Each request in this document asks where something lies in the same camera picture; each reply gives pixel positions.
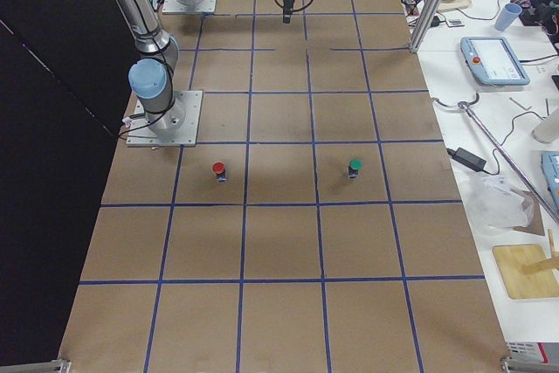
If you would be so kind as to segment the red push button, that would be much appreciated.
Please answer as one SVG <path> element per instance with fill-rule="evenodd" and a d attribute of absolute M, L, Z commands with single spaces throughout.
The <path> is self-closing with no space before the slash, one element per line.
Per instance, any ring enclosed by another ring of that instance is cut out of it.
<path fill-rule="evenodd" d="M 215 162 L 212 167 L 212 172 L 215 175 L 216 180 L 219 183 L 223 183 L 227 181 L 227 171 L 225 164 L 223 162 Z"/>

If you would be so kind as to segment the blue plastic cup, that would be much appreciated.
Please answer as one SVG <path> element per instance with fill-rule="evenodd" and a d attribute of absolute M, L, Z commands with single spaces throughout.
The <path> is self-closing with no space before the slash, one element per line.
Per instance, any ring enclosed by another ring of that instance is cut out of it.
<path fill-rule="evenodd" d="M 503 6 L 499 16 L 496 18 L 494 28 L 497 31 L 505 31 L 513 21 L 522 13 L 522 7 L 517 3 L 507 3 Z"/>

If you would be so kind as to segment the white cylinder roll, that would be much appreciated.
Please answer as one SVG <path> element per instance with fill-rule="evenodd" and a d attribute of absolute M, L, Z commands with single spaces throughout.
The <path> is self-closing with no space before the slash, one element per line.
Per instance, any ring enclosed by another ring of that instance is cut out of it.
<path fill-rule="evenodd" d="M 551 114 L 533 130 L 532 136 L 540 143 L 549 144 L 558 139 L 558 114 Z"/>

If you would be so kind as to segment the teach pendant tablet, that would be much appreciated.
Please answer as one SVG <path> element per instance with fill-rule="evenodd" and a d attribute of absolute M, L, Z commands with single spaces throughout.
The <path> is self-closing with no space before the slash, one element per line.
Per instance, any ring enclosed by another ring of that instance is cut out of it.
<path fill-rule="evenodd" d="M 466 65 L 482 86 L 526 86 L 530 78 L 504 37 L 464 37 L 459 43 Z"/>

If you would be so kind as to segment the wooden cutting board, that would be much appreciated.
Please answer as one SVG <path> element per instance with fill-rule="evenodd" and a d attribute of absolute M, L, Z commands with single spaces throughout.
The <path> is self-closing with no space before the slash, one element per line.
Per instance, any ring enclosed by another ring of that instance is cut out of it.
<path fill-rule="evenodd" d="M 536 244 L 495 246 L 493 256 L 511 299 L 558 297 L 558 279 L 553 273 L 558 270 L 557 256 L 547 258 Z"/>

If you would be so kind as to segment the clear plastic bag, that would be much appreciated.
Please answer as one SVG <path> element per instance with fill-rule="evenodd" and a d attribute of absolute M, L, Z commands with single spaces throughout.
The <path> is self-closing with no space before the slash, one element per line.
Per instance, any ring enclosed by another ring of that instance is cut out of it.
<path fill-rule="evenodd" d="M 466 214 L 475 227 L 526 228 L 533 221 L 535 200 L 504 176 L 474 175 L 466 188 Z"/>

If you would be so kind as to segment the metal cane rod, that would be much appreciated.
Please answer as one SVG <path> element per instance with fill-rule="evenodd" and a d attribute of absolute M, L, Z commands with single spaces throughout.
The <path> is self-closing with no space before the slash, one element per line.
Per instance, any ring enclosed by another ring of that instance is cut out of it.
<path fill-rule="evenodd" d="M 551 219 L 558 224 L 558 210 L 556 210 L 551 204 L 548 203 L 546 198 L 540 193 L 540 191 L 531 183 L 526 173 L 521 169 L 521 167 L 514 161 L 512 156 L 504 149 L 504 147 L 499 143 L 499 141 L 494 137 L 494 135 L 489 131 L 487 126 L 479 118 L 479 116 L 473 111 L 473 105 L 475 105 L 480 100 L 480 95 L 477 93 L 473 101 L 460 101 L 456 105 L 447 105 L 443 103 L 439 98 L 432 98 L 433 102 L 439 104 L 441 107 L 451 109 L 452 111 L 462 111 L 470 119 L 473 120 L 475 125 L 481 130 L 485 137 L 492 143 L 493 147 L 500 153 L 502 158 L 508 164 L 508 166 L 513 170 L 513 172 L 519 177 L 522 183 L 528 188 L 528 190 L 535 196 L 536 200 L 540 206 L 549 214 Z"/>

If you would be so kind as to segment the black power adapter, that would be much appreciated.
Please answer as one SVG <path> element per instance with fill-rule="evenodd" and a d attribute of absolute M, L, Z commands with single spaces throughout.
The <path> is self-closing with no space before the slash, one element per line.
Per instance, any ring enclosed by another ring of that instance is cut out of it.
<path fill-rule="evenodd" d="M 463 148 L 457 148 L 451 152 L 451 158 L 475 172 L 482 171 L 487 163 L 486 160 Z"/>

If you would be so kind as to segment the beige tray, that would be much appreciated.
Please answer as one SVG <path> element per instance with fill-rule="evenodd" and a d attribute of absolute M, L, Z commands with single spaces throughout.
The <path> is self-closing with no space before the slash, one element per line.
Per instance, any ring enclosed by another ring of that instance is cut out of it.
<path fill-rule="evenodd" d="M 463 10 L 472 4 L 472 0 L 441 0 L 437 12 L 447 12 L 451 10 Z"/>

